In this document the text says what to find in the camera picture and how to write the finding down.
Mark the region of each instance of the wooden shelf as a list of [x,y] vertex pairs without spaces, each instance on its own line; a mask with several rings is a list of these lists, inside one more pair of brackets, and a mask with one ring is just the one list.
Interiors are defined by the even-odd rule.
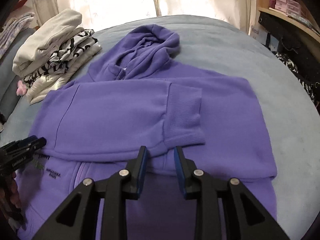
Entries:
[[280,19],[283,19],[284,21],[287,21],[289,23],[291,23],[292,25],[298,27],[299,29],[303,30],[305,33],[309,34],[312,38],[314,38],[317,42],[320,43],[320,36],[318,34],[316,34],[313,30],[310,30],[308,27],[306,27],[305,25],[301,24],[300,22],[297,22],[296,20],[280,13],[280,12],[277,12],[277,11],[273,11],[273,10],[270,10],[270,9],[265,9],[265,8],[262,8],[262,7],[258,7],[258,10],[261,11],[261,12],[265,12],[265,13],[268,13],[268,14],[271,14],[273,16],[276,16]]

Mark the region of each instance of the mattress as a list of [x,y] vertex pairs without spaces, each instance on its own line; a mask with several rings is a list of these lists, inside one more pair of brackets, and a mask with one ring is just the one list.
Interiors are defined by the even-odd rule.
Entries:
[[[115,26],[95,33],[102,51],[132,29],[158,24],[180,35],[175,60],[226,75],[246,78],[256,93],[270,135],[278,176],[273,180],[277,221],[298,240],[320,210],[320,117],[290,70],[263,45],[232,25],[198,16],[166,16]],[[74,76],[86,73],[88,64]],[[41,103],[22,98],[1,133],[0,145],[25,138]]]

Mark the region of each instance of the metal screw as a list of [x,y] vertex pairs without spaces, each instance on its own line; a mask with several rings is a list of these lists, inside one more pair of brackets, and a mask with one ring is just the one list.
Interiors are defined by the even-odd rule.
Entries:
[[93,182],[92,179],[86,178],[86,179],[83,180],[82,183],[83,183],[84,185],[86,185],[86,186],[89,186],[90,184],[92,184],[92,182]]
[[122,177],[128,176],[129,175],[129,171],[128,170],[121,170],[119,171],[119,175]]
[[202,176],[204,172],[202,170],[194,170],[193,174],[196,176]]
[[236,178],[232,178],[231,180],[230,180],[230,183],[232,184],[232,185],[239,185],[239,183],[240,183],[240,181],[239,181],[239,179],[236,179]]

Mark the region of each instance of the black and white patterned garment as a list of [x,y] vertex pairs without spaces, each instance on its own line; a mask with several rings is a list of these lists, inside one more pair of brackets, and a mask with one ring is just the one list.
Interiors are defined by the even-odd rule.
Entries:
[[296,76],[296,78],[299,80],[300,84],[303,86],[304,90],[307,92],[307,94],[309,95],[311,101],[313,102],[313,104],[318,107],[319,105],[319,101],[316,98],[314,89],[317,88],[320,84],[318,82],[316,82],[316,84],[312,84],[310,81],[306,80],[305,78],[303,78],[298,71],[297,66],[294,64],[294,62],[292,62],[291,59],[289,59],[289,57],[284,54],[284,53],[280,53],[277,51],[273,51],[272,52],[283,64],[285,64],[290,70],[291,72]]
[[33,73],[24,77],[23,81],[28,88],[41,76],[51,73],[66,73],[70,60],[79,57],[98,40],[93,38],[94,30],[83,30],[70,40],[61,44],[59,50],[53,52],[48,61]]

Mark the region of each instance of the pink plush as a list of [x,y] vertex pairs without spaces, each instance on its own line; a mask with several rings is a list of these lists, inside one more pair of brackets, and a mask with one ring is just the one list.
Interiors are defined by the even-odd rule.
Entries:
[[27,93],[27,87],[21,80],[18,81],[17,96],[24,96]]

